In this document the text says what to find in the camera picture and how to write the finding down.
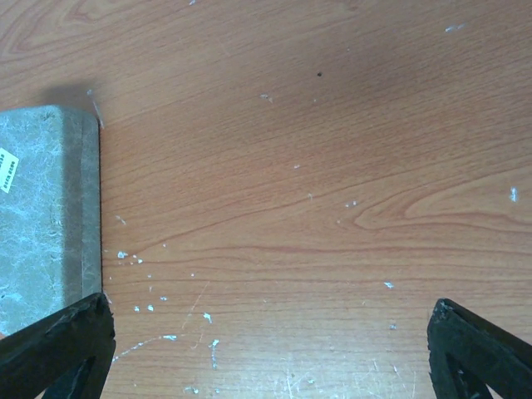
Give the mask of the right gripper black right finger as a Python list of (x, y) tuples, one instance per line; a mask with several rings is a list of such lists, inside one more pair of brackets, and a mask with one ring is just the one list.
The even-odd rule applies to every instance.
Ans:
[(427, 342), (436, 397), (531, 397), (531, 345), (449, 298), (436, 302)]

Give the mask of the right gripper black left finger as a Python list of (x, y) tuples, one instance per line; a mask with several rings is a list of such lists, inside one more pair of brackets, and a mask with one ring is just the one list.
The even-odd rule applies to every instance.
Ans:
[(99, 398), (116, 350), (104, 293), (1, 340), (2, 398)]

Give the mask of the grey glasses case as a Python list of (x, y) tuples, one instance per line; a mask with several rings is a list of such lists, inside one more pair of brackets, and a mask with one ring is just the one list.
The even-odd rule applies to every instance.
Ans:
[(89, 112), (1, 114), (1, 334), (102, 290), (100, 129)]

